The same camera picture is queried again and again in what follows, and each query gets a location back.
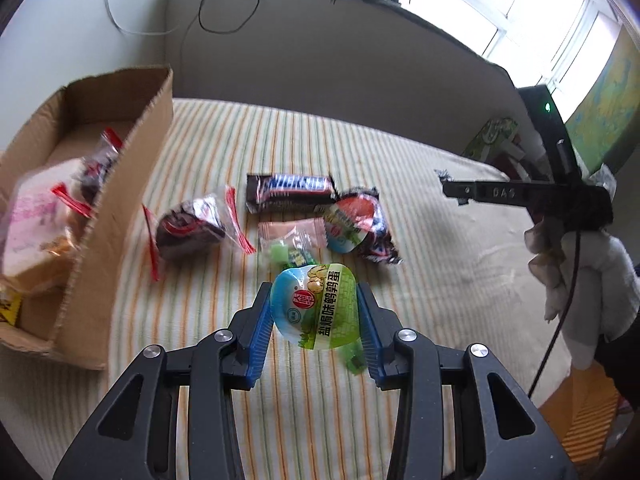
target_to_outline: silver bolt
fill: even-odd
[[[231,332],[231,330],[227,330],[226,328],[223,328],[222,330],[218,330],[214,335],[214,339],[216,341],[219,341],[221,343],[225,342],[225,341],[229,341],[232,337],[233,337],[233,333]]]
[[[471,345],[471,353],[476,357],[486,357],[489,349],[481,343]]]
[[[142,351],[142,355],[147,359],[158,357],[162,349],[158,345],[149,345]]]
[[[417,338],[418,336],[410,328],[403,328],[400,332],[398,332],[398,337],[402,341],[415,341],[415,338]]]

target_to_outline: packaged bread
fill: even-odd
[[[52,188],[64,183],[74,198],[81,193],[74,176],[82,160],[73,158],[25,176],[15,187],[2,219],[0,262],[5,284],[22,294],[64,286],[71,272],[86,218],[69,208]]]

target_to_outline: white glove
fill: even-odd
[[[575,233],[562,237],[562,253],[550,247],[544,222],[524,234],[527,249],[537,254],[531,273],[546,286],[545,319],[561,314],[569,296],[575,259]],[[618,338],[631,326],[640,306],[640,280],[622,242],[604,232],[580,233],[580,261],[571,309],[562,337],[573,364],[587,369],[598,338]]]

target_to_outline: brown cardboard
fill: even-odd
[[[75,81],[32,115],[0,159],[0,216],[16,182],[43,166],[93,151],[111,126],[124,146],[97,198],[64,291],[24,298],[0,342],[84,368],[102,369],[127,228],[173,117],[173,73],[132,68]]]

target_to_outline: striped tablecloth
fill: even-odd
[[[202,100],[176,99],[174,107],[174,123],[144,193],[151,211],[161,214],[231,184],[238,188],[240,224],[257,243],[258,218],[242,206],[248,172],[330,173],[339,189],[376,186],[404,262],[377,266],[327,250],[321,261],[349,266],[405,326],[456,348],[484,342],[522,386],[530,384],[554,328],[543,320],[543,287],[527,270],[522,232],[530,220],[517,208],[458,207],[443,197],[433,171],[499,180],[497,170],[411,140],[300,113]],[[0,420],[34,468],[50,478],[92,409],[142,348],[197,343],[228,325],[236,310],[251,306],[260,283],[273,278],[268,257],[220,250],[169,269],[164,280],[153,283],[141,210],[122,261],[108,370],[80,370],[2,348]],[[537,403],[565,377],[569,362],[560,343]],[[180,479],[188,477],[188,390],[183,390]],[[274,330],[262,378],[252,391],[234,393],[244,473],[269,480],[382,479],[397,408],[396,392],[380,392],[367,374],[352,376],[335,352],[303,351]],[[445,408],[450,415],[448,401]],[[447,464],[452,438],[447,426]]]

